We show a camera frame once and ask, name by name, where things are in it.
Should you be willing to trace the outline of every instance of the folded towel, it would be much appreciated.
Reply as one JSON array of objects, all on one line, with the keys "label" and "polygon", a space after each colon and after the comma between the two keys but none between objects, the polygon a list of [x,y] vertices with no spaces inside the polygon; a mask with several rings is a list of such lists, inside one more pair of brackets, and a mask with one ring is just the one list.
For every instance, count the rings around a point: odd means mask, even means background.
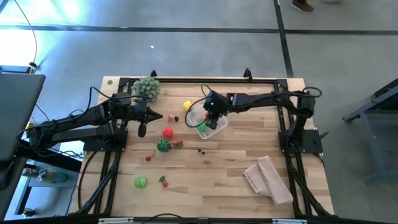
[{"label": "folded towel", "polygon": [[269,156],[258,158],[257,162],[243,172],[253,191],[271,196],[276,206],[292,203],[293,196],[276,171]]}]

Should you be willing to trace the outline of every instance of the yellow ball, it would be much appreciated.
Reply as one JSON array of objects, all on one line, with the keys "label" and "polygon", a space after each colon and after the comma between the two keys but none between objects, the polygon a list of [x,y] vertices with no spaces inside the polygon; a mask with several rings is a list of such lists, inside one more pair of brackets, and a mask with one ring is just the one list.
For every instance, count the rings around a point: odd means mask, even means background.
[{"label": "yellow ball", "polygon": [[191,107],[191,105],[192,105],[191,101],[188,100],[182,105],[182,107],[184,108],[185,111],[188,111],[188,109],[189,109],[189,107]]}]

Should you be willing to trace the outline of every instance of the wooden tabletop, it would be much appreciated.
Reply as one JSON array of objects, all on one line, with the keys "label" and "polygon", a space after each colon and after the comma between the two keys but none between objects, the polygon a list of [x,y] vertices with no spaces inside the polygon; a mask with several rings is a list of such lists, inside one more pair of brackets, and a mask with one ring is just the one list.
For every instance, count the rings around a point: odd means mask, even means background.
[{"label": "wooden tabletop", "polygon": [[[119,78],[104,77],[101,91],[107,95],[116,93]],[[301,78],[287,80],[290,91],[302,90],[305,86]],[[274,90],[270,84],[209,83],[209,86],[223,95],[227,92],[260,94]],[[203,98],[203,93],[199,83],[162,83],[159,99],[151,102],[150,107],[164,118],[150,122],[144,138],[137,136],[139,123],[129,122],[129,137],[120,161],[111,215],[151,217],[174,213],[183,217],[294,217],[292,204],[275,207],[271,198],[255,194],[243,177],[243,171],[253,165],[258,157],[269,156],[289,188],[285,157],[280,153],[277,135],[279,120],[276,107],[231,113],[227,117],[229,125],[224,130],[202,140],[194,129],[185,125],[182,108],[185,101],[194,102],[200,98]],[[98,102],[104,100],[100,95]],[[179,116],[180,121],[169,122],[167,117],[170,114]],[[157,143],[164,138],[162,130],[166,126],[174,129],[173,140],[183,140],[181,149],[169,152],[157,150]],[[306,128],[313,128],[311,119],[307,121]],[[205,154],[199,153],[198,149],[205,151]],[[85,156],[83,165],[89,155]],[[146,156],[152,156],[152,160],[147,162]],[[88,165],[81,186],[83,203],[98,185],[103,157],[104,153],[97,153]],[[324,208],[333,213],[321,161],[311,154],[303,154],[302,157],[308,188]],[[162,175],[169,182],[167,188],[159,182]],[[147,178],[147,186],[143,189],[134,186],[134,179],[139,176]],[[302,194],[298,186],[297,189],[300,208],[304,211]],[[101,211],[107,196],[108,188],[104,191]],[[76,210],[75,194],[71,212]]]}]

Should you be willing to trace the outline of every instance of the concrete floor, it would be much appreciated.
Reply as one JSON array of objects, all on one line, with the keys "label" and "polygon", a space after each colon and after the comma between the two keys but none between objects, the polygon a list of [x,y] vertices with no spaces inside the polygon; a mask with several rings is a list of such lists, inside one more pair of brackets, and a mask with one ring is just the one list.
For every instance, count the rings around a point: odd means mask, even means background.
[{"label": "concrete floor", "polygon": [[[36,24],[277,28],[271,0],[19,2]],[[398,29],[398,1],[309,2],[315,6],[313,14],[296,11],[288,0],[280,1],[286,29]],[[0,14],[0,24],[25,23],[13,4]],[[159,75],[240,77],[250,67],[255,77],[286,77],[278,34],[37,31],[36,35],[41,66],[37,73],[47,76],[38,104],[50,118],[85,108],[89,87],[100,87],[105,75],[148,75],[157,70]],[[6,39],[0,42],[0,49],[6,49],[0,52],[0,62],[25,65],[31,61],[30,31],[0,30],[0,37]],[[324,92],[317,100],[314,120],[321,132],[330,131],[323,140],[324,160],[333,206],[341,217],[398,220],[398,182],[363,180],[363,175],[375,171],[363,129],[358,122],[341,120],[397,77],[397,41],[394,35],[287,35],[294,76]],[[45,119],[36,110],[34,117]],[[65,209],[70,191],[61,190],[59,194],[67,199],[38,217],[59,214],[57,209]],[[48,203],[59,194],[49,193]],[[37,199],[32,194],[29,200]]]}]

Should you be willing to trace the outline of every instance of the clear plastic bowl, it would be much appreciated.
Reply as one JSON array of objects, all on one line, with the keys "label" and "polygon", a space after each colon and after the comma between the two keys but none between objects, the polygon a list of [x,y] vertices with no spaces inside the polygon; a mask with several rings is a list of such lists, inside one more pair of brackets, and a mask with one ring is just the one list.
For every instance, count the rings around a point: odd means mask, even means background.
[{"label": "clear plastic bowl", "polygon": [[[206,119],[205,113],[206,113],[205,109],[196,106],[194,109],[191,109],[191,112],[188,113],[187,123],[191,126],[195,126],[202,123]],[[206,127],[204,131],[201,131],[200,128],[195,128],[195,131],[202,139],[208,139],[213,135],[215,135],[216,133],[220,132],[225,127],[227,127],[227,125],[228,125],[228,118],[226,116],[222,116],[221,118],[218,119],[216,129],[213,130],[209,127]]]}]

